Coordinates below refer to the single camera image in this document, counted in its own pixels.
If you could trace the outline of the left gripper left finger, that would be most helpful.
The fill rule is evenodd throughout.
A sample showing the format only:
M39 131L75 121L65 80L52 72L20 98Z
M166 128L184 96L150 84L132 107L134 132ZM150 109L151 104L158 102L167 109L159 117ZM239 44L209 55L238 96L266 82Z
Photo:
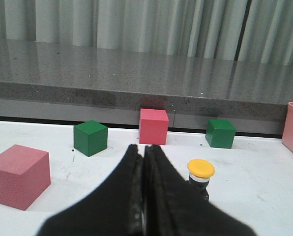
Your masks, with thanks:
M41 236L141 236L142 163L129 145L113 172L88 196L48 218Z

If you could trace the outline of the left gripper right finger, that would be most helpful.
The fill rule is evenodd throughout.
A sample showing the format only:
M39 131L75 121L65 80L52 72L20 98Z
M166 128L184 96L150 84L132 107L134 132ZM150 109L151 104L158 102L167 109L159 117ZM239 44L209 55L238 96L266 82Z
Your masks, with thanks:
M254 236L255 232L204 200L158 145L143 161L145 233L148 236Z

